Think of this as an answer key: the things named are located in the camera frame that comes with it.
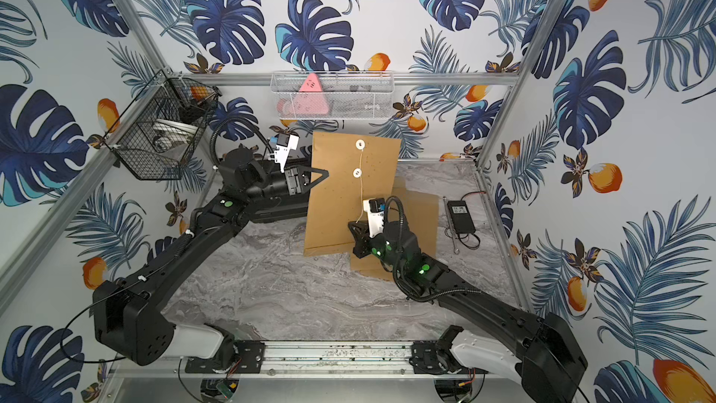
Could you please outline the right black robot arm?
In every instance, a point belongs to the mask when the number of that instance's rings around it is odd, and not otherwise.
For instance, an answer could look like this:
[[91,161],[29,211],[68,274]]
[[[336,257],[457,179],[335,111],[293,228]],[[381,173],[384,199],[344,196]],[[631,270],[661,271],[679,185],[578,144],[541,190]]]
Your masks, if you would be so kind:
[[535,402],[571,402],[581,395],[588,362],[565,319],[520,310],[471,285],[421,250],[399,198],[391,196],[381,206],[379,231],[369,221],[348,223],[354,255],[378,259],[409,300],[456,313],[501,345],[490,349],[471,341],[466,329],[449,328],[438,343],[447,349],[444,371],[489,371],[520,384]]

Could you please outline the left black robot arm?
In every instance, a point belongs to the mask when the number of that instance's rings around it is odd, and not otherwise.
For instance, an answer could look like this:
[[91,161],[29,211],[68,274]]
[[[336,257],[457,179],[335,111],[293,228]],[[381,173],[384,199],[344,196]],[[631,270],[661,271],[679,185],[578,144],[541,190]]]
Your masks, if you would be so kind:
[[96,341],[138,366],[163,357],[197,357],[226,369],[234,337],[222,328],[170,321],[162,313],[177,289],[218,248],[250,223],[302,218],[313,188],[329,177],[311,160],[290,160],[296,136],[282,135],[266,160],[238,146],[212,156],[223,185],[207,205],[196,209],[188,229],[147,265],[127,278],[105,281],[92,295]]

